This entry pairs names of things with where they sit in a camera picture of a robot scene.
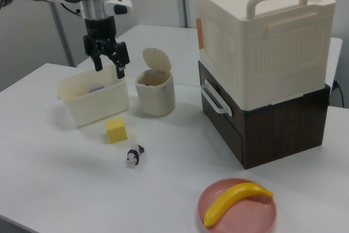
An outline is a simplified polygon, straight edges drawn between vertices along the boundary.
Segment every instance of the toy panda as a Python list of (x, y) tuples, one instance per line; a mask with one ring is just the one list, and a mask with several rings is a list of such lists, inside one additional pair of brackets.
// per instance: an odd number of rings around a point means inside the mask
[(130, 150), (127, 152), (128, 164), (134, 168), (140, 162), (140, 154), (144, 152), (144, 148), (140, 145), (131, 146)]

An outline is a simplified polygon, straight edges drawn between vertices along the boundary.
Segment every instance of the yellow banana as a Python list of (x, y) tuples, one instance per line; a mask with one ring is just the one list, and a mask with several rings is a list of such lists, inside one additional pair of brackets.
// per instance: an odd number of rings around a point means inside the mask
[(207, 228), (213, 226), (235, 202), (255, 195), (273, 197), (272, 192), (254, 182), (245, 182), (228, 188), (210, 205), (205, 213), (203, 224)]

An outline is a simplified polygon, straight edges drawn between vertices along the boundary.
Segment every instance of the pink plate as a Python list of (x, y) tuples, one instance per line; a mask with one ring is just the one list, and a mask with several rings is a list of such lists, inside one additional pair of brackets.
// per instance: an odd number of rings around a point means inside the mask
[[(252, 181), (229, 178), (218, 181), (203, 191), (197, 204), (198, 217), (203, 228), (203, 217), (212, 202), (226, 189), (244, 182)], [(259, 195), (241, 199), (214, 226), (205, 229), (210, 233), (269, 233), (275, 220), (274, 199)]]

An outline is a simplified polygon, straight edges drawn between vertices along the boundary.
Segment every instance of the yellow sponge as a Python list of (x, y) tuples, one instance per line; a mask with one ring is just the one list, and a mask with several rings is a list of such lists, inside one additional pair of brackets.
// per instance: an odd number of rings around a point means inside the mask
[(105, 129), (110, 143), (119, 142), (127, 139), (124, 119), (122, 117), (105, 122)]

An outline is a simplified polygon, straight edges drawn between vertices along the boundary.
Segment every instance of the white drawer handle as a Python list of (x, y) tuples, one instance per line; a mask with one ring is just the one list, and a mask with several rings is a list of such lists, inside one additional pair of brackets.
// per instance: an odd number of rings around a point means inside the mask
[[(220, 109), (217, 107), (216, 103), (212, 100), (212, 98), (208, 95), (206, 90), (209, 90), (211, 94), (214, 96), (214, 98), (219, 102), (219, 104), (223, 107)], [(228, 106), (228, 104), (223, 100), (223, 98), (217, 93), (217, 91), (211, 86), (211, 84), (205, 80), (205, 84), (200, 86), (201, 94), (207, 99), (207, 101), (210, 103), (211, 107), (218, 113), (218, 114), (225, 114), (228, 113), (229, 116), (233, 116), (231, 108)]]

